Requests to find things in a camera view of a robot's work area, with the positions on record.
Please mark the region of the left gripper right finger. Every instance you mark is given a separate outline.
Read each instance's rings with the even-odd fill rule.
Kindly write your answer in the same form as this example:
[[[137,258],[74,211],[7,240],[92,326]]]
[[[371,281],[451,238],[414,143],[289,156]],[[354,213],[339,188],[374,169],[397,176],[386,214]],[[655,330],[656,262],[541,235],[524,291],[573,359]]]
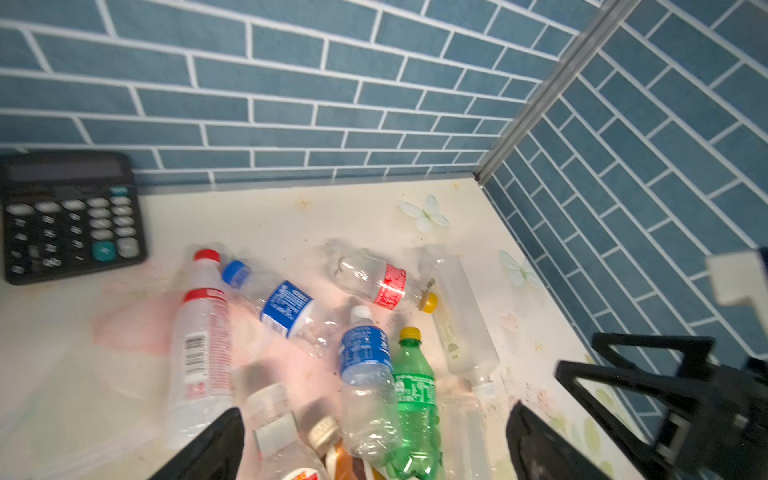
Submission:
[[[505,434],[518,479],[609,479],[520,401],[510,412]]]

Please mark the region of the frosted tall clear bottle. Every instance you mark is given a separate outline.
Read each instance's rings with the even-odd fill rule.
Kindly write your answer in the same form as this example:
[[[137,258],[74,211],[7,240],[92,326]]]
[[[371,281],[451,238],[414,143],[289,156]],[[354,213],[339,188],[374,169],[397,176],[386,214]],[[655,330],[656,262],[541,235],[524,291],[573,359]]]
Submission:
[[[497,396],[491,374],[500,359],[460,258],[441,245],[419,254],[419,270],[438,304],[432,313],[448,371],[469,383],[482,403]]]

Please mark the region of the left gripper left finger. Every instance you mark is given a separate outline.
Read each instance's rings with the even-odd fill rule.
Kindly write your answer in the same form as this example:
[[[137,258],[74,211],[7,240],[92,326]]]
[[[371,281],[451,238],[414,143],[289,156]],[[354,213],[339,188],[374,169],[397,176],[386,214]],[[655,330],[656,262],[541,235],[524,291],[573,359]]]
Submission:
[[[242,460],[245,425],[232,407],[180,450],[150,480],[235,480]]]

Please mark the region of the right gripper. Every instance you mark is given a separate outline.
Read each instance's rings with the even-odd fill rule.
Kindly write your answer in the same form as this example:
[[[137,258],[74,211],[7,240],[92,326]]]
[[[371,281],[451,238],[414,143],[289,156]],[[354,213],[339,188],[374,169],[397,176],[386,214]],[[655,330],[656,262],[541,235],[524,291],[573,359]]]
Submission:
[[[750,358],[740,369],[715,366],[709,361],[714,346],[712,337],[596,333],[591,347],[617,368],[561,361],[555,378],[647,479],[701,470],[723,479],[765,479],[767,363]],[[676,377],[640,370],[618,347],[680,354]],[[654,439],[633,433],[585,383],[664,404],[666,417]]]

